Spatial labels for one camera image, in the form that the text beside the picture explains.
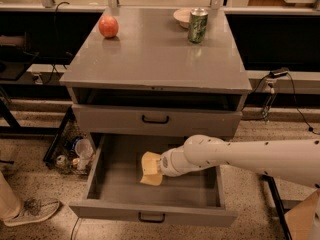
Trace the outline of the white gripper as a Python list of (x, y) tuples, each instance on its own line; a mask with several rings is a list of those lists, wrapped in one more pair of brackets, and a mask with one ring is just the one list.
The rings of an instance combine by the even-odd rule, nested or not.
[(210, 165), (195, 165), (189, 162), (182, 146), (170, 149), (161, 156), (153, 152), (146, 152), (142, 156), (141, 164), (143, 174), (146, 176), (162, 173), (165, 176), (178, 177), (210, 168)]

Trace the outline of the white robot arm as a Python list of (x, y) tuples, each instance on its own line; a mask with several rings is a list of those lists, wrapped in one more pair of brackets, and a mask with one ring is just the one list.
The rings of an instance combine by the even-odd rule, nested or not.
[(162, 154), (142, 156), (143, 184), (158, 186), (165, 176), (178, 177), (220, 165), (230, 165), (265, 176), (318, 188), (320, 142), (317, 139), (227, 142), (193, 135)]

